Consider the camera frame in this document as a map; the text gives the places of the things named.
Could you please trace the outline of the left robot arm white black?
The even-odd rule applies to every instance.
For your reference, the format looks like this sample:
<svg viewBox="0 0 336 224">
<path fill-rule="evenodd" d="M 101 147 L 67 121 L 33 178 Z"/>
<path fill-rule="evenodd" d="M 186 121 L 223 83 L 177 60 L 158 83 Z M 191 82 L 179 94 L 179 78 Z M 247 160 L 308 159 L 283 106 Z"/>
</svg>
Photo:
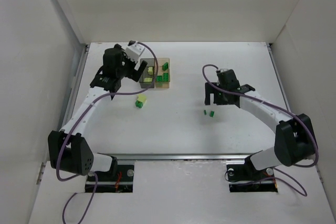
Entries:
<svg viewBox="0 0 336 224">
<path fill-rule="evenodd" d="M 126 48 L 115 44 L 103 54 L 103 64 L 90 83 L 88 93 L 77 112 L 59 130 L 48 135 L 50 164 L 56 170 L 59 180 L 61 171 L 73 176 L 86 176 L 101 172 L 109 176 L 117 173 L 117 158 L 108 154 L 94 153 L 86 136 L 95 121 L 115 95 L 121 95 L 121 81 L 129 78 L 139 81 L 147 62 L 137 63 L 145 46 L 141 42 L 130 41 Z"/>
</svg>

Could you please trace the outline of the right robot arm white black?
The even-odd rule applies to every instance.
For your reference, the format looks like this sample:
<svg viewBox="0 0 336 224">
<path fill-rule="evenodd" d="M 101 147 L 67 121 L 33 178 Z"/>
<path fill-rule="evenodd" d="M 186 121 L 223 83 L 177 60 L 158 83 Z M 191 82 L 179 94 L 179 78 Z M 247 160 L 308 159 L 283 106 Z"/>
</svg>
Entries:
<svg viewBox="0 0 336 224">
<path fill-rule="evenodd" d="M 252 178 L 269 168 L 299 166 L 303 159 L 319 159 L 317 141 L 310 118 L 292 112 L 264 99 L 254 87 L 241 85 L 232 69 L 216 68 L 218 80 L 205 82 L 205 105 L 235 105 L 268 126 L 275 135 L 274 146 L 253 153 L 242 165 L 232 168 L 235 175 Z"/>
</svg>

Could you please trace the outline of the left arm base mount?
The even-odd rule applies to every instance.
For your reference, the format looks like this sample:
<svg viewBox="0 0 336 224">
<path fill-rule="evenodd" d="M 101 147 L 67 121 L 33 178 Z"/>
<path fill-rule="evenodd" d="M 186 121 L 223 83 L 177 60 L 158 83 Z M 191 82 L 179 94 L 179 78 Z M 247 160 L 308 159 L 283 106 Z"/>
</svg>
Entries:
<svg viewBox="0 0 336 224">
<path fill-rule="evenodd" d="M 132 193 L 134 168 L 134 161 L 94 153 L 90 172 L 98 178 L 96 193 Z"/>
</svg>

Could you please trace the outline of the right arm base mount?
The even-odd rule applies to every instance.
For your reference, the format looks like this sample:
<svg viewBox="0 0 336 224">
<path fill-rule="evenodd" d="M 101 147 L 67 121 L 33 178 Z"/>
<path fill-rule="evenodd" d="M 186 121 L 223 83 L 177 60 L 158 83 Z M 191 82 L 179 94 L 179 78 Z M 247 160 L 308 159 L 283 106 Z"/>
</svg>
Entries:
<svg viewBox="0 0 336 224">
<path fill-rule="evenodd" d="M 230 193 L 278 192 L 272 168 L 255 170 L 245 164 L 227 164 L 226 168 Z"/>
</svg>

